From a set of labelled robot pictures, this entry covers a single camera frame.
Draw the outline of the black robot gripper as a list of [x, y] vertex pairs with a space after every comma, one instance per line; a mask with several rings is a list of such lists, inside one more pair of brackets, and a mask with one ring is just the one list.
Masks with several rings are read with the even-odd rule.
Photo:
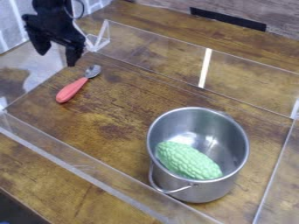
[[84, 50], [85, 38], [75, 28], [72, 22], [80, 18], [72, 11], [72, 1], [84, 5], [81, 0], [32, 0], [32, 8], [36, 14], [23, 14], [24, 29], [32, 46], [40, 55], [44, 55], [52, 47], [51, 42], [60, 43], [65, 47], [67, 65], [73, 67]]

